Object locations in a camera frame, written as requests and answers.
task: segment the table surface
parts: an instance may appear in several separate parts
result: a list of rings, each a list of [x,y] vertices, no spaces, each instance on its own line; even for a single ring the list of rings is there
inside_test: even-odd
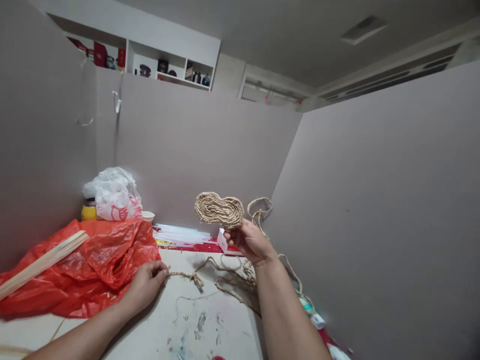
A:
[[[191,274],[208,256],[220,265],[221,256],[219,253],[167,249],[161,249],[160,254],[162,260],[171,266],[170,271],[186,274]],[[236,257],[224,256],[223,262],[231,268],[239,264]],[[104,359],[178,360],[177,354],[183,360],[206,360],[214,356],[225,360],[263,359],[263,355],[267,358],[262,320],[237,299],[219,292],[215,286],[217,275],[225,275],[225,272],[216,271],[212,264],[208,264],[198,274],[204,282],[203,293],[187,278],[169,278],[152,306],[122,329]],[[210,294],[213,295],[196,300],[179,298],[193,299]],[[55,338],[85,321],[63,320],[62,317],[46,314],[0,321],[0,345],[36,350],[50,341],[60,324]],[[0,360],[3,359],[19,357],[0,355]]]

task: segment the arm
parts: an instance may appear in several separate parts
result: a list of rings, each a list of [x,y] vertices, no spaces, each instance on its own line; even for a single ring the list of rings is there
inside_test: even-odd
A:
[[[152,302],[167,274],[167,266],[161,261],[143,264],[119,302],[38,349],[26,359],[99,359],[120,329]]]
[[[244,219],[239,228],[225,230],[224,235],[228,243],[235,244],[255,267],[269,358],[330,360],[330,354],[300,303],[287,271],[260,229]]]

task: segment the white plastic bag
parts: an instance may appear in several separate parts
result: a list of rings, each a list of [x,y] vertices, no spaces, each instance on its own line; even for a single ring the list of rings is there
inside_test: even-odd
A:
[[[121,167],[107,167],[83,186],[83,196],[95,198],[96,214],[105,220],[142,218],[142,198],[135,180]]]

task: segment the hand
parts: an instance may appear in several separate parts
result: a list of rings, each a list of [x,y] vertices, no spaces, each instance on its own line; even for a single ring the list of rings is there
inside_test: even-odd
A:
[[[277,252],[262,231],[251,221],[243,219],[241,225],[226,229],[223,236],[228,245],[235,245],[255,268],[278,259]]]
[[[169,269],[160,260],[146,262],[138,268],[130,287],[120,300],[126,311],[135,316],[145,309],[155,298],[165,282]]]

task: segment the ceiling vent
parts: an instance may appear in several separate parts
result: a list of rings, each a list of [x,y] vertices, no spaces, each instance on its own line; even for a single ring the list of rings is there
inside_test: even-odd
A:
[[[385,28],[387,24],[385,20],[371,15],[344,33],[341,39],[350,45],[357,45],[373,34],[378,33]]]

